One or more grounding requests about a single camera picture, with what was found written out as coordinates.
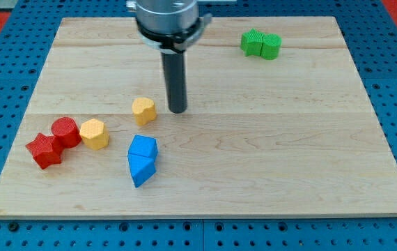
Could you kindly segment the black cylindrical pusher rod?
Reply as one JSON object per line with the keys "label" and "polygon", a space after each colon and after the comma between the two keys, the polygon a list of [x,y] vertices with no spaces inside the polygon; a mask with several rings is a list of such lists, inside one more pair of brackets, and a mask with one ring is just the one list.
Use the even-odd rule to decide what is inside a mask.
{"label": "black cylindrical pusher rod", "polygon": [[168,108],[175,114],[187,109],[185,58],[183,53],[162,55]]}

